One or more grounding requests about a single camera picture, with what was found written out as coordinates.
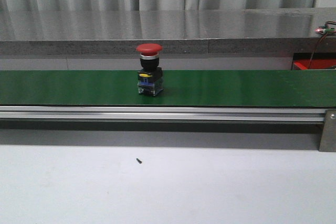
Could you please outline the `red mushroom push button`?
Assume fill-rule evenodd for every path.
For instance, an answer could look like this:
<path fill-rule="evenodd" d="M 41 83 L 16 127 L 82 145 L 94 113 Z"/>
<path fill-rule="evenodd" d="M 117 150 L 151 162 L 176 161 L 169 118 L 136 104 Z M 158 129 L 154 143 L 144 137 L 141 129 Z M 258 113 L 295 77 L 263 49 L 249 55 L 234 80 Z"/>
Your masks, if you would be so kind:
<path fill-rule="evenodd" d="M 138 71 L 139 94 L 157 96 L 163 90 L 163 71 L 159 67 L 159 44 L 141 44 L 136 50 L 140 53 L 142 69 Z"/>

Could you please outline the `green conveyor belt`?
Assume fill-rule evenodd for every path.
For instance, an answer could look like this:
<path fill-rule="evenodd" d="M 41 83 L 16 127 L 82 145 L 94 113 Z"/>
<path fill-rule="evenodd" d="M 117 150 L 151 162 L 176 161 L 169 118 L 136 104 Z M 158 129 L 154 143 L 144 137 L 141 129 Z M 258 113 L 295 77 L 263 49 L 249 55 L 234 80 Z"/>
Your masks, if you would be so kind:
<path fill-rule="evenodd" d="M 3 70 L 1 105 L 335 107 L 333 70 L 165 70 L 156 97 L 135 70 Z"/>

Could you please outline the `red plastic tray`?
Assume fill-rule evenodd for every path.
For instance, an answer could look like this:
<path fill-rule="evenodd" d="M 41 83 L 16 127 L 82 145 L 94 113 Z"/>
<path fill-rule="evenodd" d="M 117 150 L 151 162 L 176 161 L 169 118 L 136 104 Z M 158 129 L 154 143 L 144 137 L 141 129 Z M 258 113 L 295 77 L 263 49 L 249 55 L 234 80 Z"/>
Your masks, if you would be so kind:
<path fill-rule="evenodd" d="M 292 70 L 321 70 L 321 69 L 335 69 L 335 59 L 316 59 L 310 62 L 309 59 L 294 60 L 292 63 Z"/>

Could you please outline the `grey stone counter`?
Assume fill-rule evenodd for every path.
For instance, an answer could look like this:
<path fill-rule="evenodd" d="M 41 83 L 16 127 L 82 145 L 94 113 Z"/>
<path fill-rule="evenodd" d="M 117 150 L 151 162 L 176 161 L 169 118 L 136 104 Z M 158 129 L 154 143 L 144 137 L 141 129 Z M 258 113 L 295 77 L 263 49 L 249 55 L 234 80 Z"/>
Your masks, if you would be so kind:
<path fill-rule="evenodd" d="M 315 29 L 335 8 L 1 12 L 2 55 L 133 55 L 335 52 Z"/>

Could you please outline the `aluminium conveyor frame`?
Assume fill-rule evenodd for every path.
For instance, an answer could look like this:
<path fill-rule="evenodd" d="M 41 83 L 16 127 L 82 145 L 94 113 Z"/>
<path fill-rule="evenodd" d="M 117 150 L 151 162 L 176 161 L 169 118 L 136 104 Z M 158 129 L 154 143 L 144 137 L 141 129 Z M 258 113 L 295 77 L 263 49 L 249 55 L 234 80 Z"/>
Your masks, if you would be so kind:
<path fill-rule="evenodd" d="M 321 123 L 324 108 L 2 106 L 1 119 L 178 120 Z"/>

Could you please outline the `metal conveyor support bracket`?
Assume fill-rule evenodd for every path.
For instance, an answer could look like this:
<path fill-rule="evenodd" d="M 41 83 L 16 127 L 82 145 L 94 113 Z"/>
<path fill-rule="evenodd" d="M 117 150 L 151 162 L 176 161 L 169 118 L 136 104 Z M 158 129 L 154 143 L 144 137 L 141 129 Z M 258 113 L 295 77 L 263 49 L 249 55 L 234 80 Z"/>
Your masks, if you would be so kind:
<path fill-rule="evenodd" d="M 336 150 L 335 121 L 335 110 L 327 110 L 319 146 L 320 152 L 335 152 Z"/>

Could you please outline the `small green circuit board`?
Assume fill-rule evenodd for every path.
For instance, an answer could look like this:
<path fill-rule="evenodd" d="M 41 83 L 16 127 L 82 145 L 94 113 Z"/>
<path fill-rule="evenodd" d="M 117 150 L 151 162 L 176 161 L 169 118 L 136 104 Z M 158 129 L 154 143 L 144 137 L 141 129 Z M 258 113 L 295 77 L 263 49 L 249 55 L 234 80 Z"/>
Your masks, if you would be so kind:
<path fill-rule="evenodd" d="M 326 28 L 326 27 L 318 27 L 317 29 L 315 29 L 315 32 L 318 34 L 322 34 L 322 35 L 333 35 L 335 34 L 335 28 L 331 27 L 331 28 Z"/>

